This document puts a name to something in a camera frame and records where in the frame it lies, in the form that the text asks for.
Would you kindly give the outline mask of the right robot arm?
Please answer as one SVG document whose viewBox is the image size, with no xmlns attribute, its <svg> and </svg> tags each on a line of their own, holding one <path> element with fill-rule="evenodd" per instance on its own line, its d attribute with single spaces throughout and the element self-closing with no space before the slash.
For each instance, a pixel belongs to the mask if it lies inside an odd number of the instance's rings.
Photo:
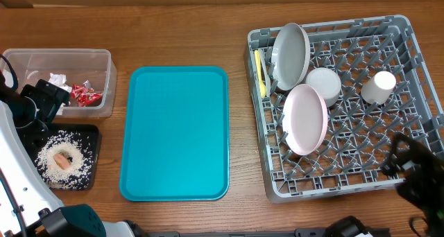
<svg viewBox="0 0 444 237">
<path fill-rule="evenodd" d="M 396 186 L 398 195 L 424 213 L 426 236 L 442 236 L 443 160 L 420 142 L 397 133 L 380 170 L 388 177 L 404 174 L 403 183 Z"/>
</svg>

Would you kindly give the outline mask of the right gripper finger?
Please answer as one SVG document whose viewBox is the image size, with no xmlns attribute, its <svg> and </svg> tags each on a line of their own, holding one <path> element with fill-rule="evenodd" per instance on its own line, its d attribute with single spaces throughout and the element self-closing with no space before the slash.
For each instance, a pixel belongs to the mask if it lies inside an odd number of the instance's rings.
<svg viewBox="0 0 444 237">
<path fill-rule="evenodd" d="M 406 159 L 399 156 L 398 144 L 399 140 L 392 140 L 391 149 L 385 161 L 381 164 L 380 169 L 382 173 L 389 177 L 394 177 L 397 173 L 404 170 L 403 166 L 406 164 Z"/>
<path fill-rule="evenodd" d="M 398 150 L 400 143 L 406 143 L 408 145 L 407 150 Z M 397 133 L 394 136 L 394 155 L 396 157 L 408 156 L 408 157 L 433 157 L 434 155 L 426 146 L 421 144 L 403 133 Z"/>
</svg>

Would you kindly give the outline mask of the white paper cup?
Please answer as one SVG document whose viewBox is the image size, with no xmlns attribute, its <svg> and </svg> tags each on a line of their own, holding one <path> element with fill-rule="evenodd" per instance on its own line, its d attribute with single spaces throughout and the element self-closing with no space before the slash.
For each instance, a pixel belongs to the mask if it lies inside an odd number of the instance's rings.
<svg viewBox="0 0 444 237">
<path fill-rule="evenodd" d="M 396 79 L 392 73 L 380 71 L 363 85 L 361 96 L 369 104 L 381 105 L 389 98 L 395 85 Z"/>
</svg>

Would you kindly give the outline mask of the grey round plate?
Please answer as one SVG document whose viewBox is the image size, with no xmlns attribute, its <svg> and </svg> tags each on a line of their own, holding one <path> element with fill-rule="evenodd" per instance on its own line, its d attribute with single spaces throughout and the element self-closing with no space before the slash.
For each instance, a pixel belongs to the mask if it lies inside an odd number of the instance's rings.
<svg viewBox="0 0 444 237">
<path fill-rule="evenodd" d="M 271 52 L 272 77 L 283 91 L 299 85 L 307 74 L 310 60 L 309 38 L 305 30 L 288 23 L 281 27 Z"/>
</svg>

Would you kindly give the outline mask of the white rice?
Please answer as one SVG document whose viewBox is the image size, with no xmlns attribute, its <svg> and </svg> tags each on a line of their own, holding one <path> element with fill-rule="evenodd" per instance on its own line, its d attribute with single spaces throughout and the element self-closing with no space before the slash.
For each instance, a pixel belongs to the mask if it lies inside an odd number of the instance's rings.
<svg viewBox="0 0 444 237">
<path fill-rule="evenodd" d="M 64 155 L 71 167 L 61 169 L 53 160 L 56 153 Z M 90 145 L 83 144 L 80 132 L 57 130 L 37 152 L 34 164 L 49 188 L 82 191 L 92 184 L 94 158 Z"/>
</svg>

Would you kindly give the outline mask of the orange food cube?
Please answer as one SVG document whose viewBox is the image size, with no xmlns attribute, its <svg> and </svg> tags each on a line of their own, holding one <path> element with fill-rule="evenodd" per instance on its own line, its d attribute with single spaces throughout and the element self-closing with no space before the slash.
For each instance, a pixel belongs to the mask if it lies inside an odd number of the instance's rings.
<svg viewBox="0 0 444 237">
<path fill-rule="evenodd" d="M 71 167 L 70 161 L 61 153 L 54 154 L 53 160 L 63 170 L 67 170 Z"/>
</svg>

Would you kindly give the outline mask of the red sauce packet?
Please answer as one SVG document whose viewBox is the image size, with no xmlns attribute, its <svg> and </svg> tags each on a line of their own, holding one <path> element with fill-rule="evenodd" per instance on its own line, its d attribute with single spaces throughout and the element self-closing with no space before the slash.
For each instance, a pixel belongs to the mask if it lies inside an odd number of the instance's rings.
<svg viewBox="0 0 444 237">
<path fill-rule="evenodd" d="M 93 107 L 101 102 L 103 93 L 86 86 L 72 85 L 71 97 L 79 107 Z"/>
</svg>

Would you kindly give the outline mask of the white napkin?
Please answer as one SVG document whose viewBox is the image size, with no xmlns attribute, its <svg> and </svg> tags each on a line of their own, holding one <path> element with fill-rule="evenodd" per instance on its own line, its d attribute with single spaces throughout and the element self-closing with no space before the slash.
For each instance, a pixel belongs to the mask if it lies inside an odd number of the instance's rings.
<svg viewBox="0 0 444 237">
<path fill-rule="evenodd" d="M 65 91 L 68 92 L 69 96 L 68 98 L 70 98 L 71 95 L 71 91 L 72 91 L 72 87 L 70 87 L 69 85 L 67 85 L 67 77 L 65 74 L 54 74 L 54 73 L 50 73 L 50 78 L 49 78 L 49 83 L 51 83 L 52 85 L 55 85 Z M 62 116 L 63 114 L 63 107 L 68 107 L 70 106 L 70 101 L 68 100 L 66 103 L 61 104 L 58 112 L 57 112 L 57 116 Z"/>
</svg>

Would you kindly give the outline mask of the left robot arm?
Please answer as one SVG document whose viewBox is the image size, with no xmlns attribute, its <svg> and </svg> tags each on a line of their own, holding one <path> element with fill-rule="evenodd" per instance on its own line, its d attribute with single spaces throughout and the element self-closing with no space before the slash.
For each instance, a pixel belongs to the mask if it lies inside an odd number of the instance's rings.
<svg viewBox="0 0 444 237">
<path fill-rule="evenodd" d="M 66 207 L 40 177 L 22 139 L 47 131 L 67 92 L 53 86 L 31 87 L 17 93 L 18 80 L 1 79 L 1 235 L 36 236 L 146 236 L 139 225 L 124 220 L 102 221 L 86 204 Z"/>
</svg>

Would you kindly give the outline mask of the light grey plastic knife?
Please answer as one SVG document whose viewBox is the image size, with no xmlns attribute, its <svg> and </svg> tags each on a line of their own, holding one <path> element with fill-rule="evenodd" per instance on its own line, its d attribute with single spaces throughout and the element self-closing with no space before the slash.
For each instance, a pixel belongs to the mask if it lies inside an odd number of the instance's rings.
<svg viewBox="0 0 444 237">
<path fill-rule="evenodd" d="M 269 97 L 271 95 L 271 79 L 268 76 L 268 71 L 266 69 L 265 55 L 264 55 L 264 52 L 262 49 L 259 49 L 259 56 L 260 56 L 262 70 L 263 70 L 263 74 L 264 74 L 266 97 Z"/>
</svg>

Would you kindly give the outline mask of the white small bowl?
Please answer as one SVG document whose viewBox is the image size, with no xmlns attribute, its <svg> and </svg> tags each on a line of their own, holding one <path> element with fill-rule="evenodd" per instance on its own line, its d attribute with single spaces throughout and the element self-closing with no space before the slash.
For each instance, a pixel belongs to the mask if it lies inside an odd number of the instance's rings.
<svg viewBox="0 0 444 237">
<path fill-rule="evenodd" d="M 339 99 L 341 79 L 331 69 L 319 67 L 311 70 L 305 78 L 305 84 L 316 90 L 324 99 L 327 107 L 331 107 Z"/>
</svg>

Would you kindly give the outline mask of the silver foil wrapper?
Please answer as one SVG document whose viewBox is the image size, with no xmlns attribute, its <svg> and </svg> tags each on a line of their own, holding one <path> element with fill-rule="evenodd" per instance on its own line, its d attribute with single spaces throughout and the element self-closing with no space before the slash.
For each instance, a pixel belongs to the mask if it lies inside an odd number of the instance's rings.
<svg viewBox="0 0 444 237">
<path fill-rule="evenodd" d="M 86 81 L 83 83 L 83 86 L 84 86 L 88 91 L 94 91 L 94 89 L 92 88 L 91 83 L 90 83 L 88 80 L 86 80 Z"/>
</svg>

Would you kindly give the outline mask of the yellow plastic fork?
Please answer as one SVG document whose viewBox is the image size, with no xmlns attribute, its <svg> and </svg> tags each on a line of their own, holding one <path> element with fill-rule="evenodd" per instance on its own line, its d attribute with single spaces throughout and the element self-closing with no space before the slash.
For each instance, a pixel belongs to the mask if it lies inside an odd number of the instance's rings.
<svg viewBox="0 0 444 237">
<path fill-rule="evenodd" d="M 260 53 L 258 50 L 254 51 L 255 55 L 255 64 L 257 69 L 257 78 L 259 83 L 259 90 L 260 90 L 260 96 L 261 98 L 265 98 L 266 96 L 266 85 L 264 84 L 262 80 L 262 66 L 261 66 L 261 59 L 260 59 Z"/>
</svg>

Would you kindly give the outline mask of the pink round plate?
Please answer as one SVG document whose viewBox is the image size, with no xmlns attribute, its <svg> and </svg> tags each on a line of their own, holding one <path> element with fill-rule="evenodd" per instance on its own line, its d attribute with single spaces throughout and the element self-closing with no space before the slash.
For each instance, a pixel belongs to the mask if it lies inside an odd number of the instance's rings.
<svg viewBox="0 0 444 237">
<path fill-rule="evenodd" d="M 285 141 L 294 153 L 305 156 L 322 144 L 327 132 L 327 107 L 313 87 L 295 86 L 285 100 L 283 114 Z"/>
</svg>

